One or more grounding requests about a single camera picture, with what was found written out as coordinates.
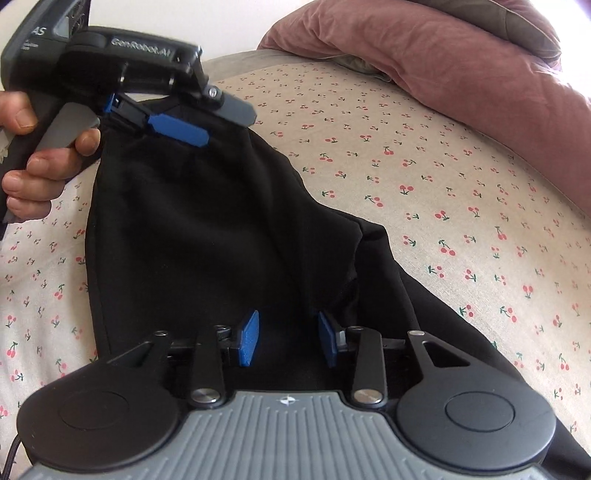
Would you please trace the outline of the person's left hand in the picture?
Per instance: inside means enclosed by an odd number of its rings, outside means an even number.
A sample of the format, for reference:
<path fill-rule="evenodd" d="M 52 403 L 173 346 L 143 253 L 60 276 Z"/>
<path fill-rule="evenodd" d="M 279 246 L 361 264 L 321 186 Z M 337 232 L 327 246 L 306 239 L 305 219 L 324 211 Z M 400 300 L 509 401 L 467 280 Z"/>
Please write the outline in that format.
<path fill-rule="evenodd" d="M 31 133 L 38 124 L 28 96 L 21 92 L 1 93 L 1 126 L 16 135 Z M 34 153 L 23 170 L 12 170 L 2 179 L 7 209 L 16 222 L 45 218 L 51 201 L 58 198 L 67 181 L 84 169 L 101 143 L 96 128 L 83 131 L 67 148 Z"/>

